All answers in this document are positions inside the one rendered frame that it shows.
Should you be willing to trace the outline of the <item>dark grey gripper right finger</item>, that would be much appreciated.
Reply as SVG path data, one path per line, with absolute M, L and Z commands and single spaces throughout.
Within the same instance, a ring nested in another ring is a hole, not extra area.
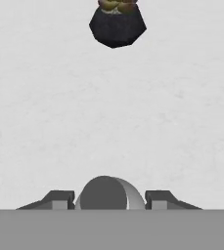
M 200 210 L 200 207 L 178 200 L 170 190 L 147 190 L 147 210 Z

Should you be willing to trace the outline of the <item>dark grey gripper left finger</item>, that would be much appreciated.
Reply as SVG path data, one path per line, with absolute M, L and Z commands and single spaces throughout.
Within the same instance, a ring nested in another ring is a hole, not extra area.
M 41 200 L 34 201 L 20 210 L 73 210 L 73 190 L 50 190 Z

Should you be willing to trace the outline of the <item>grey round cylinder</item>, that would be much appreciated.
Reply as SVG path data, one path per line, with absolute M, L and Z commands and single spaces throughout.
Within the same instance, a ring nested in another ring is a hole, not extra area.
M 111 176 L 89 181 L 75 202 L 76 210 L 144 210 L 145 202 L 129 182 Z

